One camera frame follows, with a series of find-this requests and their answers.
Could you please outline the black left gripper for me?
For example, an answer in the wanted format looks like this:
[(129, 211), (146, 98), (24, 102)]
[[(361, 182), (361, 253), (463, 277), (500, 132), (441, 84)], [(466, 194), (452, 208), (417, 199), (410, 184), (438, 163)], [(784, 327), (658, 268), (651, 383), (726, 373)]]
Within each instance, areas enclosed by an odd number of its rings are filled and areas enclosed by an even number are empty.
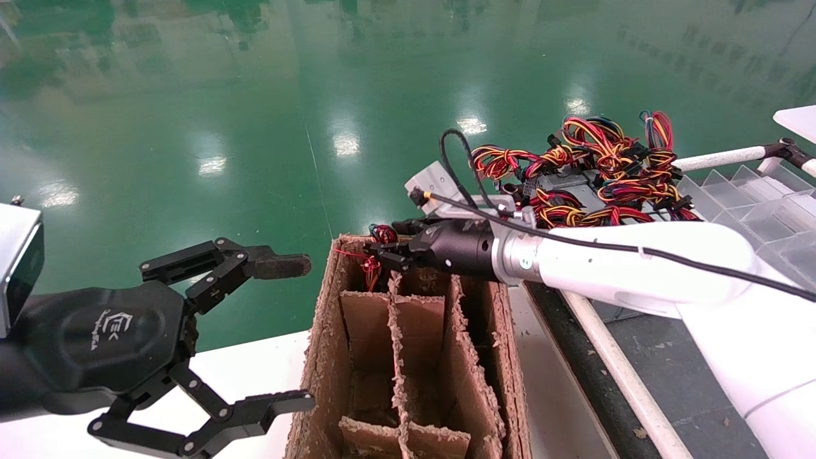
[(194, 353), (186, 299), (160, 282), (33, 296), (13, 326), (13, 413), (85, 414), (149, 392), (144, 409)]

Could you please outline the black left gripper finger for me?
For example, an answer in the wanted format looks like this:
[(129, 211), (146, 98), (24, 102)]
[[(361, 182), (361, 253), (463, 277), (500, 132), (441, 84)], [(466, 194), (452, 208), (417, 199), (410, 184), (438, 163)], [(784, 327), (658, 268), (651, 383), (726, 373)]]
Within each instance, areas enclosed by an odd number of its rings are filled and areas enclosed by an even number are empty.
[(249, 279), (278, 280), (306, 276), (307, 254), (277, 254), (269, 246), (242, 246), (227, 238), (196, 244), (140, 265), (141, 278), (166, 285), (198, 277), (186, 290), (187, 311), (202, 316)]
[(175, 364), (164, 380), (180, 388), (208, 415), (189, 435), (129, 421), (132, 413), (152, 397), (120, 396), (107, 412), (87, 427), (89, 435), (112, 448), (159, 458), (213, 458), (234, 441), (266, 435), (277, 416), (314, 409), (316, 401), (306, 390), (289, 390), (248, 397), (227, 404), (186, 363)]

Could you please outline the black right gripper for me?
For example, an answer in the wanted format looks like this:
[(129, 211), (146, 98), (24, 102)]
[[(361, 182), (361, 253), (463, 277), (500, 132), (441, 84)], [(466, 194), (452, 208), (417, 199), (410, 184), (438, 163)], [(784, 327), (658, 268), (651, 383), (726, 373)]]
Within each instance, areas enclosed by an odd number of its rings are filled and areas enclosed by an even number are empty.
[(440, 271), (497, 282), (493, 271), (492, 227), (475, 220), (419, 218), (393, 221), (397, 235), (414, 238), (396, 243), (364, 243), (363, 250), (385, 268), (405, 273), (412, 268)]

